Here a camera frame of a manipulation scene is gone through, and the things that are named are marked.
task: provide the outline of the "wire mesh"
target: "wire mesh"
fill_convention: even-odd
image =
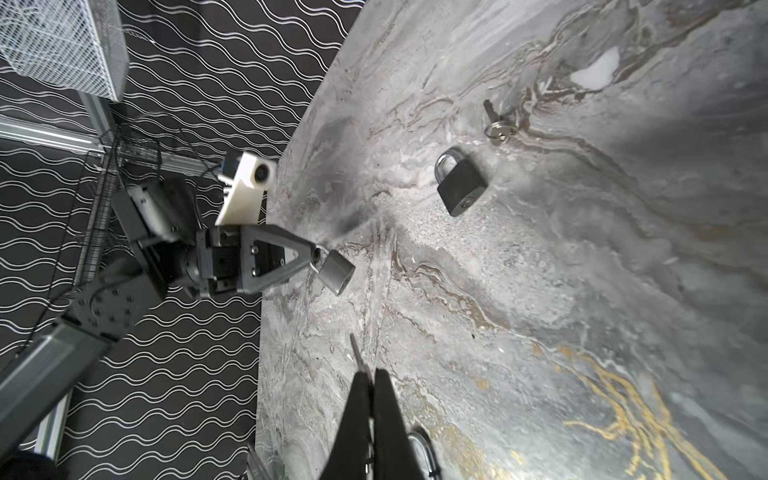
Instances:
[[[0,0],[0,51],[19,75],[122,98],[128,54],[115,0]]]

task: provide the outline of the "black padlock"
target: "black padlock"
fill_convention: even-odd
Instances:
[[[456,160],[456,166],[443,177],[440,167],[448,158]],[[435,162],[435,179],[438,183],[437,193],[451,217],[463,214],[488,187],[472,162],[455,148],[449,148],[438,157]]]

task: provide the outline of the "key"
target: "key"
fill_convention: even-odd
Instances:
[[[518,132],[515,124],[498,116],[490,100],[482,102],[482,106],[491,121],[491,124],[485,128],[485,136],[491,139],[491,143],[494,145],[503,144]]]

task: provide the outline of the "padlock shackle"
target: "padlock shackle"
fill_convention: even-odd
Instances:
[[[317,253],[317,255],[313,255],[313,258],[310,261],[310,268],[315,273],[320,273],[320,267],[315,264],[316,261],[320,260],[320,254],[318,252],[323,252],[324,254],[326,254],[326,257],[328,257],[330,250],[328,250],[328,248],[324,247],[323,245],[315,245],[315,253]]]
[[[437,180],[438,185],[440,185],[442,181],[445,180],[445,176],[440,173],[440,167],[442,166],[442,162],[444,162],[445,159],[449,157],[454,159],[456,164],[458,164],[460,161],[462,161],[462,152],[451,147],[448,150],[442,152],[442,154],[437,157],[437,161],[435,162],[435,180]]]

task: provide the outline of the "silver padlock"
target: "silver padlock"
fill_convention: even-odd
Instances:
[[[316,263],[320,260],[320,252],[326,254],[326,259],[323,261],[323,265],[318,267]],[[317,273],[320,281],[337,296],[341,295],[355,273],[353,263],[344,258],[338,250],[328,250],[320,245],[317,246],[316,258],[310,263],[310,268]]]
[[[456,166],[444,175],[442,164],[449,158],[455,160]],[[438,157],[435,162],[435,179],[438,183],[437,193],[451,217],[463,214],[488,188],[472,162],[455,148],[449,148]]]

